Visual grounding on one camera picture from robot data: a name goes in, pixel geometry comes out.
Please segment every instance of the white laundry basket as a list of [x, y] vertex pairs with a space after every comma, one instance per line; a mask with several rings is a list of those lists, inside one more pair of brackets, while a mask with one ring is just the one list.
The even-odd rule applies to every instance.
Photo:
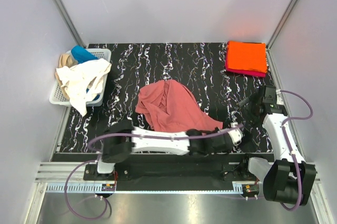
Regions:
[[[109, 49], [101, 49], [101, 48], [88, 48], [87, 51], [95, 55], [97, 58], [106, 59], [110, 62], [111, 58], [111, 51]], [[103, 96], [105, 90], [107, 74], [103, 77], [103, 91], [100, 94], [100, 97], [97, 100], [86, 102], [86, 106], [100, 106], [103, 103]], [[59, 104], [64, 106], [71, 107], [69, 100], [66, 99], [61, 91], [60, 86], [58, 85], [57, 81], [55, 80], [53, 90], [49, 96], [49, 101], [52, 104]]]

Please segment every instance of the stack of folded cloth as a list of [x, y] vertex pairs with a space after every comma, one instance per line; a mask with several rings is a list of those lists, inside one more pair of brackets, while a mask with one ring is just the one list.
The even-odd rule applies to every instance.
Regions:
[[229, 41], [225, 68], [229, 72], [265, 77], [267, 73], [265, 44]]

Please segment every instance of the black marbled mat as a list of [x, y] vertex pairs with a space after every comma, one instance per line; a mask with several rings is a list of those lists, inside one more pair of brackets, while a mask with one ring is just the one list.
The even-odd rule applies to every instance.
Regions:
[[[175, 79], [194, 94], [200, 109], [225, 125], [244, 123], [237, 103], [260, 85], [274, 85], [265, 78], [226, 72], [226, 43], [91, 44], [89, 48], [112, 51], [102, 106], [87, 108], [81, 117], [71, 109], [60, 152], [85, 153], [88, 141], [107, 126], [132, 119], [134, 126], [149, 129], [142, 114], [135, 113], [139, 89], [158, 80]], [[233, 152], [272, 152], [269, 137], [261, 127], [246, 126], [245, 144]]]

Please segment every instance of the laundry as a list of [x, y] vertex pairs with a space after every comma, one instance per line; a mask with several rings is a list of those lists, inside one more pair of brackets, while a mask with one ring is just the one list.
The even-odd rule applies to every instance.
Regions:
[[70, 104], [84, 116], [86, 102], [92, 101], [103, 90], [103, 76], [111, 69], [105, 59], [87, 61], [72, 67], [56, 69]]
[[257, 77], [265, 77], [265, 73], [262, 73], [262, 72], [249, 71], [249, 70], [233, 70], [233, 69], [230, 69], [228, 67], [228, 56], [226, 56], [225, 68], [226, 68], [226, 71], [232, 72], [232, 73], [251, 75], [251, 76], [257, 76]]
[[71, 53], [75, 60], [78, 61], [79, 64], [88, 62], [91, 60], [98, 60], [96, 56], [94, 56], [92, 53], [88, 52], [86, 49], [82, 48], [81, 46], [75, 46]]
[[223, 126], [202, 112], [188, 88], [175, 80], [161, 80], [142, 87], [136, 112], [143, 113], [151, 129], [160, 132], [213, 131]]
[[229, 41], [225, 68], [229, 72], [265, 77], [265, 44]]
[[[61, 68], [61, 67], [64, 67], [64, 66], [72, 67], [72, 66], [75, 66], [77, 64], [78, 64], [77, 60], [73, 59], [70, 54], [61, 54], [60, 59], [58, 60], [58, 68]], [[64, 87], [62, 87], [62, 82], [61, 82], [60, 78], [58, 77], [57, 72], [55, 72], [55, 77], [56, 77], [57, 83], [61, 87], [62, 94], [64, 95], [64, 97], [66, 99], [69, 100], [69, 96], [65, 92]]]

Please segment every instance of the magenta cloth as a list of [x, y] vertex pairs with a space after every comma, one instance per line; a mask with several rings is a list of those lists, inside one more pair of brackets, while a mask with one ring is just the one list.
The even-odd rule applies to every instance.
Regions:
[[228, 56], [226, 56], [225, 59], [225, 68], [226, 71], [238, 73], [238, 74], [245, 74], [245, 75], [252, 75], [252, 76], [258, 76], [258, 77], [265, 77], [265, 73], [263, 72], [257, 72], [257, 71], [250, 71], [250, 70], [232, 70], [228, 68], [228, 62], [227, 62]]
[[136, 112], [143, 113], [151, 129], [158, 132], [222, 129], [222, 122], [202, 112], [193, 94], [176, 80], [142, 87]]

